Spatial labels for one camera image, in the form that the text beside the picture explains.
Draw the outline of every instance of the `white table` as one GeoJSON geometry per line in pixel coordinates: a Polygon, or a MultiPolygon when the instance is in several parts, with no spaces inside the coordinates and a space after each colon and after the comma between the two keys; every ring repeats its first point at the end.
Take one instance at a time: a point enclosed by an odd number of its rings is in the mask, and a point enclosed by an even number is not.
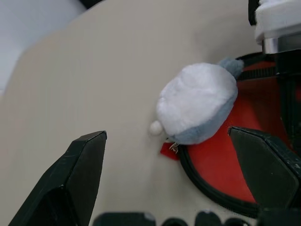
{"type": "Polygon", "coordinates": [[[178,162],[150,137],[161,89],[182,67],[260,50],[247,0],[106,0],[21,57],[0,102],[0,225],[43,172],[81,135],[107,130],[92,219],[148,211],[193,225],[200,210],[223,220],[178,162]]]}

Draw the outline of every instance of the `white plush toy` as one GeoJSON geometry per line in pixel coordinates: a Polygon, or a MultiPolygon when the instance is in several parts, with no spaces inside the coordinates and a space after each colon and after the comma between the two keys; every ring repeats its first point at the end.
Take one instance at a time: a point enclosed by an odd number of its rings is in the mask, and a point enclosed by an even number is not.
{"type": "Polygon", "coordinates": [[[244,63],[225,59],[219,65],[200,63],[184,67],[161,91],[157,118],[150,133],[163,130],[184,145],[212,137],[227,119],[236,100],[236,78],[244,63]]]}

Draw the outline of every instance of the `black object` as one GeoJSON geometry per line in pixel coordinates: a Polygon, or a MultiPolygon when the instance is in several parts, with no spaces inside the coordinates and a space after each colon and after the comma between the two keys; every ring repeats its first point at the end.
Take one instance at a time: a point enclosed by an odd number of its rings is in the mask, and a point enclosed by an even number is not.
{"type": "Polygon", "coordinates": [[[224,226],[250,226],[247,222],[237,218],[230,218],[226,220],[224,226]]]}
{"type": "Polygon", "coordinates": [[[244,178],[265,208],[300,207],[301,159],[282,140],[262,131],[229,131],[244,178]]]}
{"type": "Polygon", "coordinates": [[[162,226],[188,226],[185,221],[179,218],[167,219],[162,226]]]}
{"type": "Polygon", "coordinates": [[[279,210],[279,209],[265,209],[261,212],[257,226],[297,226],[301,225],[301,211],[300,209],[293,210],[279,210]]]}
{"type": "Polygon", "coordinates": [[[259,0],[249,0],[249,23],[251,26],[256,25],[255,11],[259,7],[259,0]]]}
{"type": "Polygon", "coordinates": [[[212,212],[197,214],[195,226],[222,226],[220,218],[212,212]]]}
{"type": "MultiPolygon", "coordinates": [[[[155,226],[155,219],[149,213],[104,213],[97,217],[93,226],[155,226]]],[[[257,226],[300,226],[300,209],[267,209],[260,213],[257,226]]],[[[162,226],[187,226],[179,218],[167,219],[162,226]]],[[[242,219],[230,218],[224,224],[213,212],[198,213],[195,226],[250,226],[242,219]]]]}
{"type": "Polygon", "coordinates": [[[96,5],[98,2],[102,0],[80,0],[80,2],[88,9],[96,5]]]}
{"type": "Polygon", "coordinates": [[[156,220],[150,213],[104,213],[93,226],[156,226],[156,220]]]}
{"type": "Polygon", "coordinates": [[[276,74],[281,90],[281,117],[293,148],[301,156],[301,51],[275,55],[276,74]]]}
{"type": "Polygon", "coordinates": [[[74,140],[42,175],[9,226],[88,226],[106,139],[100,131],[74,140]]]}

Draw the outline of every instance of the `black strap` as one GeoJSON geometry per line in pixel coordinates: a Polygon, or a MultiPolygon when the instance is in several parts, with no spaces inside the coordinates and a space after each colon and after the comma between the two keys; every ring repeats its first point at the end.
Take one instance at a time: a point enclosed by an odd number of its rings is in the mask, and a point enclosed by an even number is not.
{"type": "Polygon", "coordinates": [[[237,81],[245,81],[250,79],[264,79],[276,76],[275,67],[261,68],[242,72],[237,81]]]}

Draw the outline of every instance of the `white wall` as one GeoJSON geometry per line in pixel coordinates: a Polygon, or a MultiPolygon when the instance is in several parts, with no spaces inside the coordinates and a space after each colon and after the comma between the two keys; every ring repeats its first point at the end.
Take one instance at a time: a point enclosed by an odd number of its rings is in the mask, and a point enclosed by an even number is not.
{"type": "Polygon", "coordinates": [[[78,0],[0,0],[0,90],[26,48],[84,11],[78,0]]]}

